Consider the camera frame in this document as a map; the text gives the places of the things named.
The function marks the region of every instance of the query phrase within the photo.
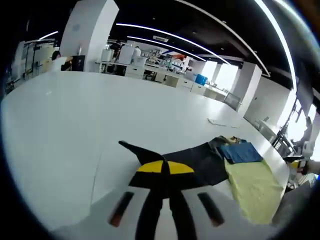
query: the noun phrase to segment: yellow cloth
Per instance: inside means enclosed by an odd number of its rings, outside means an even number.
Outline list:
[[[269,224],[276,213],[283,188],[279,186],[265,160],[230,164],[225,169],[234,199],[253,224]]]

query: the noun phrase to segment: blue box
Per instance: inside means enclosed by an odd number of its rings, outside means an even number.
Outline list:
[[[195,78],[195,82],[200,85],[205,85],[207,80],[208,78],[205,76],[202,76],[201,74],[198,74]]]

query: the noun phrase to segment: person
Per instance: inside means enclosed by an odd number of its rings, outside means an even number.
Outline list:
[[[71,66],[71,61],[73,59],[72,56],[64,56],[61,57],[61,53],[59,51],[54,51],[52,54],[52,66],[51,71],[64,71]]]
[[[309,159],[305,162],[304,167],[299,167],[297,169],[298,173],[301,173],[302,175],[307,174],[316,174],[320,175],[320,161],[314,161],[312,159]]]
[[[113,58],[116,58],[116,57],[118,56],[118,53],[120,52],[120,49],[121,49],[121,42],[120,42],[120,40],[117,40],[116,43],[113,43],[113,44],[110,46],[110,49],[114,50]]]
[[[309,116],[306,118],[306,127],[307,129],[304,131],[304,134],[301,140],[293,143],[294,149],[296,151],[298,151],[299,148],[302,149],[306,141],[310,141],[311,133],[312,133],[312,121]]]
[[[141,56],[141,50],[140,50],[140,47],[136,46],[134,48],[134,52],[133,52],[133,55],[132,55],[132,60],[131,62],[133,63],[134,61],[136,61],[137,57],[140,57]]]

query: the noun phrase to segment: yellow marking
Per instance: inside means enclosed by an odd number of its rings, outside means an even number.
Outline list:
[[[174,161],[168,161],[170,174],[189,174],[194,173],[195,171],[182,163],[174,162]]]
[[[145,172],[145,173],[161,173],[162,168],[162,160],[153,161],[146,164],[143,164],[137,172]]]

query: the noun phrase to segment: ceiling light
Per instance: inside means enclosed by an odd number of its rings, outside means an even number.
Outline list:
[[[40,37],[39,40],[45,39],[46,37],[49,37],[49,36],[51,36],[51,35],[53,35],[53,34],[57,34],[57,33],[58,33],[58,31],[54,31],[54,32],[52,32],[52,33],[49,33],[48,35],[45,35],[45,36],[43,36],[43,37]]]
[[[177,48],[177,47],[175,47],[175,46],[171,46],[171,45],[168,45],[168,44],[164,44],[164,43],[162,43],[162,42],[153,41],[153,40],[149,40],[149,39],[145,39],[145,38],[141,38],[141,37],[135,37],[135,36],[127,36],[127,37],[130,38],[130,39],[143,40],[143,41],[147,41],[147,42],[151,42],[151,43],[155,43],[155,44],[161,44],[161,45],[167,46],[167,47],[172,48],[172,49],[177,49],[177,50],[179,50],[179,51],[181,51],[181,52],[184,52],[184,53],[186,53],[186,54],[189,54],[189,55],[191,55],[191,56],[194,56],[195,58],[198,58],[198,59],[206,62],[206,60],[203,59],[202,57],[199,57],[199,56],[197,56],[197,55],[194,55],[194,54],[192,54],[192,53],[190,53],[190,52],[188,52],[188,51],[182,50],[182,49]]]
[[[233,29],[231,29],[226,23],[224,23],[223,21],[221,21],[219,18],[213,16],[212,14],[208,13],[207,11],[203,10],[202,8],[188,2],[188,1],[184,1],[184,0],[175,0],[181,4],[187,5],[193,9],[198,10],[199,12],[207,15],[208,17],[210,17],[211,19],[215,20],[217,23],[221,24],[223,27],[225,27],[230,33],[232,33],[237,39],[239,39],[240,42],[242,42],[247,49],[253,54],[253,56],[255,56],[255,58],[258,60],[258,62],[261,64],[262,68],[264,69],[265,73],[268,75],[268,77],[270,77],[268,70],[266,68],[266,66],[264,65],[264,63],[261,61],[261,59],[258,57],[258,55],[253,51],[253,49],[249,46],[248,43],[245,42],[245,40],[242,39],[242,37],[240,37]]]
[[[290,68],[290,72],[291,72],[291,78],[292,78],[292,85],[293,85],[293,90],[294,92],[297,92],[297,79],[296,79],[296,72],[295,72],[295,67],[294,67],[294,61],[292,60],[291,57],[291,53],[286,41],[286,38],[283,34],[283,32],[281,31],[281,28],[279,26],[279,24],[277,23],[275,17],[272,15],[271,11],[267,8],[267,6],[265,5],[265,3],[262,0],[255,0],[255,2],[259,5],[259,7],[261,8],[261,10],[264,12],[264,14],[267,16],[267,18],[269,19],[269,21],[271,22],[274,30],[276,31],[276,34],[278,35],[278,37],[280,38],[281,44],[283,46],[286,58],[288,60],[289,63],[289,68]]]
[[[151,28],[151,27],[146,27],[146,26],[139,26],[139,25],[134,25],[134,24],[126,24],[126,23],[117,23],[116,25],[118,25],[118,26],[126,26],[126,27],[134,27],[134,28],[140,28],[140,29],[147,29],[147,30],[155,31],[155,32],[162,33],[162,34],[167,34],[169,36],[175,37],[177,39],[181,39],[181,40],[183,40],[183,41],[185,41],[187,43],[190,43],[190,44],[192,44],[194,46],[197,46],[198,48],[201,48],[202,50],[205,50],[206,52],[216,56],[218,59],[224,61],[226,64],[231,65],[230,62],[224,60],[222,57],[220,57],[219,55],[215,54],[213,51],[210,51],[209,49],[207,49],[207,48],[205,48],[203,46],[200,46],[199,44],[197,44],[197,43],[195,43],[193,41],[190,41],[188,39],[185,39],[185,38],[183,38],[181,36],[174,35],[172,33],[166,32],[166,31],[161,31],[161,30],[154,29],[154,28]]]

